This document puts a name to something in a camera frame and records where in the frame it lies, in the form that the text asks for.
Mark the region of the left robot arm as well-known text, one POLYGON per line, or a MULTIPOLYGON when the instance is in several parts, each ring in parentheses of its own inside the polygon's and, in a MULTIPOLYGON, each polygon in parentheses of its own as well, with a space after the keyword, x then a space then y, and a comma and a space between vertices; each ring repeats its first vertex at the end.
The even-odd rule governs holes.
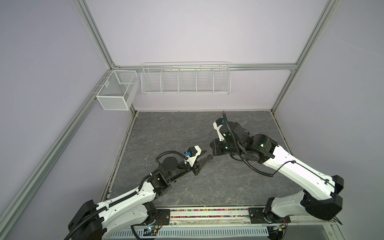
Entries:
POLYGON ((153 200, 163 196, 171 183, 189 172, 198 175, 213 159, 199 146, 185 153, 166 151, 155 158, 157 168, 144 176, 138 187, 104 202, 85 202, 68 225, 67 240, 105 240, 112 234, 135 225, 156 222, 158 210, 153 200))

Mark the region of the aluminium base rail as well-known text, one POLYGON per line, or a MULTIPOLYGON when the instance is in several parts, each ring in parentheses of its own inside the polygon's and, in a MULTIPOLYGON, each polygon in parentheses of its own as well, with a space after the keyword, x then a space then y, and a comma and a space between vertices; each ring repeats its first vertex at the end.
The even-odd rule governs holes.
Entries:
POLYGON ((262 207, 159 208, 148 224, 109 227, 89 240, 342 240, 339 224, 296 215, 262 223, 262 207))

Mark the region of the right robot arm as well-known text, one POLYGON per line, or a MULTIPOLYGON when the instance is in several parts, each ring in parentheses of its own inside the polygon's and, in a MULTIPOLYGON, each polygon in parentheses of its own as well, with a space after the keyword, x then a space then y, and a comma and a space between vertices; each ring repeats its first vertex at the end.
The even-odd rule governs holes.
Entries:
POLYGON ((226 113, 213 127, 218 134, 210 144, 214 156, 229 155, 265 177, 281 173, 302 187, 297 194, 269 198, 260 220, 271 224, 291 215, 311 215, 329 221, 343 209, 342 177, 313 169, 264 134, 250 135, 239 123, 228 121, 226 113))

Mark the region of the white mesh box basket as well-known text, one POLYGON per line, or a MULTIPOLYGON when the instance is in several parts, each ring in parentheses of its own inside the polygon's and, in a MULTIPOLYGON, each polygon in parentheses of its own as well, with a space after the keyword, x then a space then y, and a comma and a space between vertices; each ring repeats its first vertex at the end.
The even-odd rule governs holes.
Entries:
POLYGON ((139 86, 136 71, 112 70, 98 91, 97 99, 104 110, 129 111, 139 86))

